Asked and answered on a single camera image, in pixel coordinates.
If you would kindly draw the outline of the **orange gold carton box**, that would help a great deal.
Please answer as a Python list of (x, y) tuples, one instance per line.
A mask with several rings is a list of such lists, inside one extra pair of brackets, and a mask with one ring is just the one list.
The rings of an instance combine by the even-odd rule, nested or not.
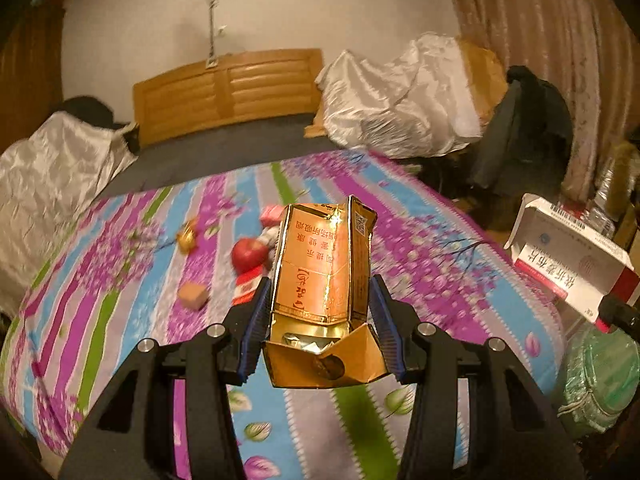
[(386, 375), (369, 321), (376, 220), (376, 212), (353, 195), (339, 204), (286, 207), (264, 345), (275, 387), (350, 387)]

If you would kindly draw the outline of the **white red medicine box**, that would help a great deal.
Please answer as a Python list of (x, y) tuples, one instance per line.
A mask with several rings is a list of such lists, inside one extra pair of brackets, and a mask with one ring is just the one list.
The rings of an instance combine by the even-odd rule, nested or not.
[(605, 296), (630, 306), (639, 298), (639, 275), (623, 248), (541, 196), (523, 195), (504, 249), (517, 268), (603, 333), (612, 326), (599, 314)]

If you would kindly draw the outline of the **green bagged trash bin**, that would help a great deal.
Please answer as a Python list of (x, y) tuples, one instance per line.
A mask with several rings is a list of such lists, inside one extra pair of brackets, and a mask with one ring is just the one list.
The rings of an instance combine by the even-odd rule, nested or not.
[(559, 421), (574, 441), (611, 429), (636, 395), (639, 345), (622, 330), (601, 332), (576, 322), (551, 393)]

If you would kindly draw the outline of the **colourful floral striped bedspread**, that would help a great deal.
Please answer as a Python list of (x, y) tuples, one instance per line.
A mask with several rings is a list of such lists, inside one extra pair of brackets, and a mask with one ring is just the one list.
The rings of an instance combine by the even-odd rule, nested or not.
[[(239, 292), (232, 246), (260, 233), (266, 206), (349, 197), (378, 215), (371, 268), (394, 299), (454, 338), (503, 339), (552, 391), (566, 348), (558, 312), (490, 237), (382, 156), (308, 155), (99, 200), (72, 223), (1, 350), (2, 408), (60, 460), (51, 476), (64, 478), (80, 426), (138, 342), (175, 344), (222, 322)], [(188, 220), (198, 241), (183, 254), (175, 235)], [(204, 286), (204, 307), (183, 307), (186, 283)], [(396, 478), (414, 387), (393, 375), (335, 390), (276, 388), (261, 356), (247, 383), (227, 391), (247, 479)]]

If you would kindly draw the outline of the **red white cigarette pack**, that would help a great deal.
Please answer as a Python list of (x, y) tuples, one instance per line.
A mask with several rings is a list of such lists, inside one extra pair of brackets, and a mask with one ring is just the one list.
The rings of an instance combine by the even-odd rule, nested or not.
[(249, 302), (258, 289), (259, 283), (264, 276), (269, 274), (265, 266), (256, 266), (256, 268), (239, 274), (236, 277), (234, 291), (232, 295), (232, 306), (245, 304)]

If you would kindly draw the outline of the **golden ornament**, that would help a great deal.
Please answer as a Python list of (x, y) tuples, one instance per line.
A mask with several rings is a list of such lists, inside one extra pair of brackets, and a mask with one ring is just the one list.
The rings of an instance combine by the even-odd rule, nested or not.
[(175, 235), (179, 252), (189, 255), (198, 247), (198, 218), (189, 219)]

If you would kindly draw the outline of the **red apple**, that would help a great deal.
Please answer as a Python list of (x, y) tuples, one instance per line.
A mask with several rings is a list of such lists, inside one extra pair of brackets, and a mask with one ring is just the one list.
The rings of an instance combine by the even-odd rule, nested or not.
[(233, 246), (231, 262), (237, 274), (262, 266), (269, 257), (269, 247), (257, 238), (242, 237)]

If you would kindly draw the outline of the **pink red small box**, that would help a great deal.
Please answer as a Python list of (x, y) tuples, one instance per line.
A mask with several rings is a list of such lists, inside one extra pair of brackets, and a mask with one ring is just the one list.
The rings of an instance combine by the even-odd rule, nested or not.
[(259, 215), (260, 224), (264, 229), (278, 226), (284, 218), (287, 209), (287, 206), (278, 204), (265, 206)]

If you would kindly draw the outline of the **white satin cover left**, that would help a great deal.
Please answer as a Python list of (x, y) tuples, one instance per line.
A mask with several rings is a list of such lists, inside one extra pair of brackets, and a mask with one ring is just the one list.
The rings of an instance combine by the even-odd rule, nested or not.
[(2, 313), (17, 314), (72, 223), (136, 160), (125, 140), (136, 128), (100, 128), (56, 112), (1, 154)]

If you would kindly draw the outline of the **white satin cover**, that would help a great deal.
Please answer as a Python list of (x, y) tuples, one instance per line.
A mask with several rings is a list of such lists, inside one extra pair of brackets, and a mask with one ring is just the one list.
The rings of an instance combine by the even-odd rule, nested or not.
[(17, 314), (72, 223), (136, 160), (125, 140), (136, 128), (100, 128), (56, 112), (1, 154), (2, 313)]
[(362, 146), (391, 159), (437, 157), (483, 135), (454, 37), (427, 32), (385, 64), (345, 50), (316, 85), (324, 130), (342, 148)]

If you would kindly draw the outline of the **dark jacket on chair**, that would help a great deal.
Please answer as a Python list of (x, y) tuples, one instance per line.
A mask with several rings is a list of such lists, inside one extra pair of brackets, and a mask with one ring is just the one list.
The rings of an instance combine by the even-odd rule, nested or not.
[(480, 142), (470, 183), (504, 197), (560, 194), (573, 145), (573, 122), (561, 92), (524, 65), (506, 72), (508, 91)]

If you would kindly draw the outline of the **white satin cover right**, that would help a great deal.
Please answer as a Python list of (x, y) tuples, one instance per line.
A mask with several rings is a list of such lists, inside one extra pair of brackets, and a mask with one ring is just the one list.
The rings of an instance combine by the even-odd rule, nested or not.
[(316, 85), (324, 130), (342, 148), (362, 146), (391, 159), (437, 157), (483, 135), (454, 37), (427, 32), (385, 64), (345, 50)]

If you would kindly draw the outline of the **wooden slatted headboard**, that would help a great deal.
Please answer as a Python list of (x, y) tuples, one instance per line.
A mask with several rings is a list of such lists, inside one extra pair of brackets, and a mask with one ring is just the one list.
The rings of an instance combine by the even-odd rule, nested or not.
[(322, 51), (278, 49), (225, 54), (168, 70), (132, 88), (142, 148), (222, 126), (314, 114)]

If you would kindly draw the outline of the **pink patterned curtain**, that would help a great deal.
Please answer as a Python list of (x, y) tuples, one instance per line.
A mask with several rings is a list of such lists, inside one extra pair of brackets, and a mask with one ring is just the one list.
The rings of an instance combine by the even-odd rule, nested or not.
[(454, 0), (462, 36), (558, 88), (573, 119), (562, 184), (588, 200), (612, 148), (639, 125), (639, 41), (613, 0)]

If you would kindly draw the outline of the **dark wooden wardrobe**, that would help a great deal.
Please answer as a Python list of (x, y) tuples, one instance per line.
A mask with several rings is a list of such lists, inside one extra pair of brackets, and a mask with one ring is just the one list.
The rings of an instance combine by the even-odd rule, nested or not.
[(1, 148), (31, 136), (63, 101), (63, 0), (28, 6), (1, 50)]

